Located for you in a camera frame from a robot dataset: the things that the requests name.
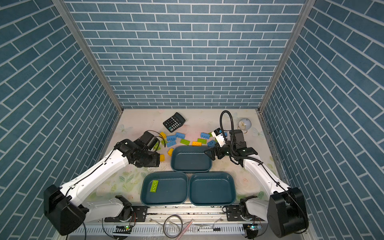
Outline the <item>small yellow lego brick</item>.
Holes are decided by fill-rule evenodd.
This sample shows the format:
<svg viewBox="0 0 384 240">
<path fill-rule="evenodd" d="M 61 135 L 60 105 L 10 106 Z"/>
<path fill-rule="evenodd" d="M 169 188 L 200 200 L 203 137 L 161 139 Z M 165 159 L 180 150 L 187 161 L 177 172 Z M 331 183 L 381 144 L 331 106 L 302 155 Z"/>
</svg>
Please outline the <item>small yellow lego brick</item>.
<svg viewBox="0 0 384 240">
<path fill-rule="evenodd" d="M 168 155 L 171 157 L 172 156 L 172 154 L 173 154 L 173 151 L 174 151 L 174 149 L 173 148 L 170 148 L 169 150 L 168 150 Z"/>
</svg>

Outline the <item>green lego plate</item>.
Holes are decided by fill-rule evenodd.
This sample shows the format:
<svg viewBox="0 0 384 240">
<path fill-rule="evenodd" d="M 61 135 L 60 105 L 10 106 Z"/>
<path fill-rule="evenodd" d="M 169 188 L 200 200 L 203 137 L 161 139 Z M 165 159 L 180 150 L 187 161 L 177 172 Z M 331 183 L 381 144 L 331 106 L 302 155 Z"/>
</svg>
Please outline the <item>green lego plate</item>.
<svg viewBox="0 0 384 240">
<path fill-rule="evenodd" d="M 158 185 L 159 185 L 158 180 L 152 180 L 151 187 L 150 187 L 150 193 L 156 193 Z"/>
</svg>

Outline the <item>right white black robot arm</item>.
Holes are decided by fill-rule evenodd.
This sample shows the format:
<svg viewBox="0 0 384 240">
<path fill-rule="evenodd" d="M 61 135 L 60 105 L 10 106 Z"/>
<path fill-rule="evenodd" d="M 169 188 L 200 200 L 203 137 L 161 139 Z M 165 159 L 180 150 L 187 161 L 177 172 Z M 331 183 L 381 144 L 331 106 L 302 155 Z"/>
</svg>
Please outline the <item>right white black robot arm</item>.
<svg viewBox="0 0 384 240">
<path fill-rule="evenodd" d="M 221 129 L 212 133 L 215 138 L 205 154 L 211 160 L 228 156 L 230 160 L 248 171 L 261 185 L 269 200 L 257 196 L 241 199 L 241 216 L 248 220 L 258 217 L 267 221 L 273 233 L 282 238 L 290 234 L 303 234 L 309 228 L 304 194 L 280 180 L 253 148 L 247 147 L 241 130 L 225 134 Z"/>
</svg>

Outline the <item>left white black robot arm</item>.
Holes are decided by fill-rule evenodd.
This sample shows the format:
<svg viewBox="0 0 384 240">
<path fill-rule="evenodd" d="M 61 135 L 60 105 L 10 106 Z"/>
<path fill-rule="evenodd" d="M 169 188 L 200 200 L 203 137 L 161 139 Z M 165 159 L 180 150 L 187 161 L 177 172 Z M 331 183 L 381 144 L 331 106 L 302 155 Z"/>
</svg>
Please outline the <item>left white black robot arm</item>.
<svg viewBox="0 0 384 240">
<path fill-rule="evenodd" d="M 118 142 L 113 150 L 94 166 L 71 181 L 44 191 L 44 215 L 61 236 L 67 236 L 87 222 L 117 218 L 121 222 L 133 217 L 132 204 L 123 196 L 96 204 L 86 204 L 86 198 L 113 174 L 133 164 L 137 168 L 158 167 L 160 154 L 153 144 L 139 145 L 129 139 Z"/>
</svg>

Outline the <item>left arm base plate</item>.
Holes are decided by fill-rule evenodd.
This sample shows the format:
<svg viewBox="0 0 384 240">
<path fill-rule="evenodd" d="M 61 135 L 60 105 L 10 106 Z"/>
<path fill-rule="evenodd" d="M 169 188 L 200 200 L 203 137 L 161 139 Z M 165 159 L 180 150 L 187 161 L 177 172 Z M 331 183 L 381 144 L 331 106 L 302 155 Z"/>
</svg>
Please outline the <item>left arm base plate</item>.
<svg viewBox="0 0 384 240">
<path fill-rule="evenodd" d="M 104 221 L 106 223 L 123 223 L 123 222 L 144 222 L 146 220 L 148 207 L 132 206 L 130 209 L 123 209 L 117 217 L 108 217 Z"/>
</svg>

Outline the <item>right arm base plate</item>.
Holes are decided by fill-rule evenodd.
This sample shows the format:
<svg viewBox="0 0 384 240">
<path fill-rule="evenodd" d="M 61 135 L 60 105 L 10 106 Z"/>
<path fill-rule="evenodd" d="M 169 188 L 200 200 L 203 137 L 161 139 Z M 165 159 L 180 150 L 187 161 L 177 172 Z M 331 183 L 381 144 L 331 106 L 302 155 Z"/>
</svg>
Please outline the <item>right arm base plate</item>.
<svg viewBox="0 0 384 240">
<path fill-rule="evenodd" d="M 263 222 L 264 220 L 258 218 L 257 216 L 246 216 L 241 211 L 239 205 L 229 205 L 223 206 L 222 210 L 227 217 L 228 222 L 240 222 L 240 221 L 248 221 L 248 222 Z"/>
</svg>

